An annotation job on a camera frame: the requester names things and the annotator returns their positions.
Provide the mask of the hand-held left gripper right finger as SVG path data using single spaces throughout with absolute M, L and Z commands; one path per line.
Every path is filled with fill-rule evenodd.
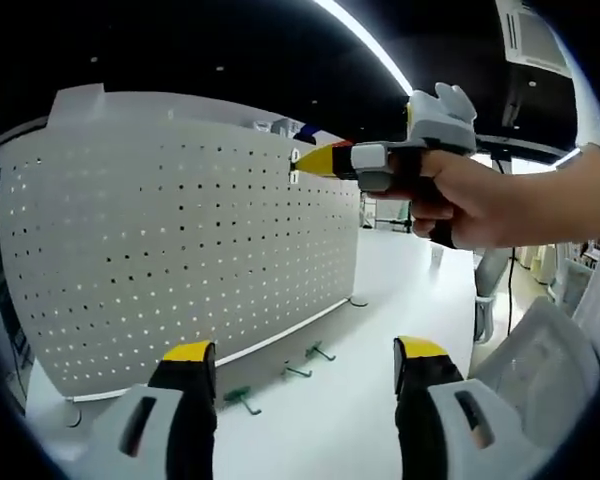
M 395 423 L 404 479 L 529 479 L 536 446 L 518 413 L 466 380 L 436 343 L 394 339 Z

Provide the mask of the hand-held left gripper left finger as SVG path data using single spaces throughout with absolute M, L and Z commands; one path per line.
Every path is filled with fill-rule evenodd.
M 145 385 L 93 424 L 89 479 L 211 479 L 217 415 L 215 344 L 178 345 Z

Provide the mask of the person's right hand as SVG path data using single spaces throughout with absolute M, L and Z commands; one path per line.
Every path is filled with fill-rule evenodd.
M 454 245 L 464 249 L 534 242 L 528 214 L 531 195 L 523 176 L 498 173 L 473 159 L 443 151 L 423 156 L 421 175 L 433 181 L 443 199 L 412 200 L 418 236 L 431 238 L 434 227 L 448 221 Z

